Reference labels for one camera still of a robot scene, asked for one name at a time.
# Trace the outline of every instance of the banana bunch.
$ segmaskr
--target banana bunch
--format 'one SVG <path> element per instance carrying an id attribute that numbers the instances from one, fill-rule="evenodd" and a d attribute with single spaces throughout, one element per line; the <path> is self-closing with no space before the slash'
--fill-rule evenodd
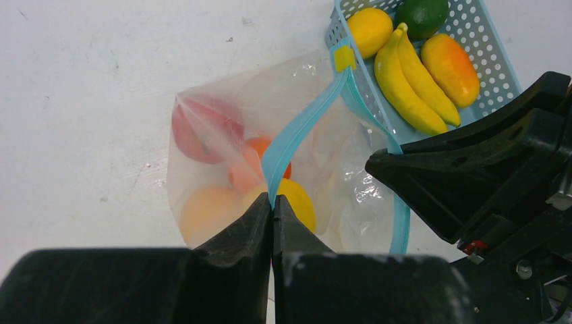
<path id="1" fill-rule="evenodd" d="M 417 130 L 442 134 L 447 125 L 461 125 L 456 106 L 433 80 L 407 37 L 401 23 L 388 43 L 377 53 L 374 66 L 377 83 L 399 115 Z"/>

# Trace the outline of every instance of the perforated basket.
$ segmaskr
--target perforated basket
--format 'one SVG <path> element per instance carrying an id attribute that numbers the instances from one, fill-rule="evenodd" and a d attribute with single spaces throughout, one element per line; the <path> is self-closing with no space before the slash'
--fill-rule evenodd
<path id="1" fill-rule="evenodd" d="M 346 19 L 355 12 L 367 7 L 382 9 L 393 19 L 402 2 L 403 0 L 336 0 L 325 40 L 330 48 L 340 39 L 350 37 L 357 61 L 355 82 L 362 98 L 376 118 L 395 135 L 397 141 L 405 144 L 428 136 L 412 128 L 385 99 L 375 80 L 374 58 L 362 59 L 346 23 Z M 450 35 L 465 49 L 481 81 L 477 101 L 460 111 L 461 126 L 494 113 L 521 92 L 505 50 L 498 41 L 494 26 L 480 0 L 449 0 L 449 16 L 438 32 Z M 423 42 L 416 42 L 414 45 L 419 49 L 422 44 Z"/>

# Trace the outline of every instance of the screw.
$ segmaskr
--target screw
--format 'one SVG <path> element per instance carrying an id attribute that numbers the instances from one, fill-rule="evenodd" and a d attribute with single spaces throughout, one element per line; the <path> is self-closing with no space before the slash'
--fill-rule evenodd
<path id="1" fill-rule="evenodd" d="M 532 265 L 528 260 L 520 260 L 517 263 L 517 275 L 522 280 L 527 280 L 532 277 Z"/>

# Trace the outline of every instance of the white table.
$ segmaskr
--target white table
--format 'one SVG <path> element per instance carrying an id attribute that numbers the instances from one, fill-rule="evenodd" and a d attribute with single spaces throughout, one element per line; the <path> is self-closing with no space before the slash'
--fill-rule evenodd
<path id="1" fill-rule="evenodd" d="M 572 74 L 570 0 L 485 2 L 523 88 Z M 183 246 L 165 190 L 175 93 L 325 46 L 333 8 L 211 3 L 0 2 L 0 279 L 37 248 Z M 462 255 L 417 217 L 409 246 Z"/>

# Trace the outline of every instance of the lemon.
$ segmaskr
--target lemon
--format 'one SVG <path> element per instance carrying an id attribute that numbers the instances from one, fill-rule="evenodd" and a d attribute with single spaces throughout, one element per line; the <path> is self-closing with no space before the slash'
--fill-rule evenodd
<path id="1" fill-rule="evenodd" d="M 347 20 L 347 25 L 364 59 L 374 56 L 393 32 L 393 22 L 389 15 L 376 8 L 356 12 Z"/>
<path id="2" fill-rule="evenodd" d="M 245 213 L 248 207 L 258 198 L 258 196 L 266 192 L 266 185 L 261 184 L 250 190 L 241 200 L 239 210 Z M 278 188 L 278 195 L 283 194 L 288 199 L 290 207 L 296 214 L 298 220 L 304 224 L 312 233 L 316 233 L 316 212 L 312 199 L 300 184 L 290 179 L 282 179 Z"/>

